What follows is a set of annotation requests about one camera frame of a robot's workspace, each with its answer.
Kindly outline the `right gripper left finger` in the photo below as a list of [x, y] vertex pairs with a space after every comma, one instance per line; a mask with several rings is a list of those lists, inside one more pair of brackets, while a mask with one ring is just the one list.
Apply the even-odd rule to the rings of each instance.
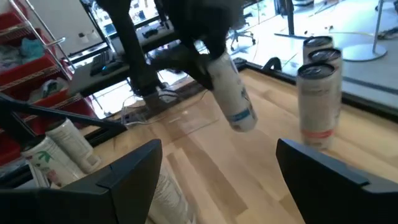
[[152, 139], [62, 189], [2, 190], [1, 224], [145, 223], [161, 162]]

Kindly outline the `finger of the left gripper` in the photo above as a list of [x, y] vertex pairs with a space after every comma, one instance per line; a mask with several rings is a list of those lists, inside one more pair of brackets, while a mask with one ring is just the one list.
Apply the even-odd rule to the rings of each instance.
[[225, 46], [216, 46], [214, 48], [214, 61], [227, 60], [230, 58], [230, 54], [228, 53]]
[[203, 65], [195, 62], [189, 63], [187, 73], [207, 90], [214, 89], [212, 79]]

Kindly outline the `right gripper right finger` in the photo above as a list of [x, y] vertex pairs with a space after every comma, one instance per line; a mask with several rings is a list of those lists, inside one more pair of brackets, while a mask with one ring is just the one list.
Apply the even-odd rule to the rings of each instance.
[[397, 183], [289, 139], [275, 154], [305, 223], [397, 223]]

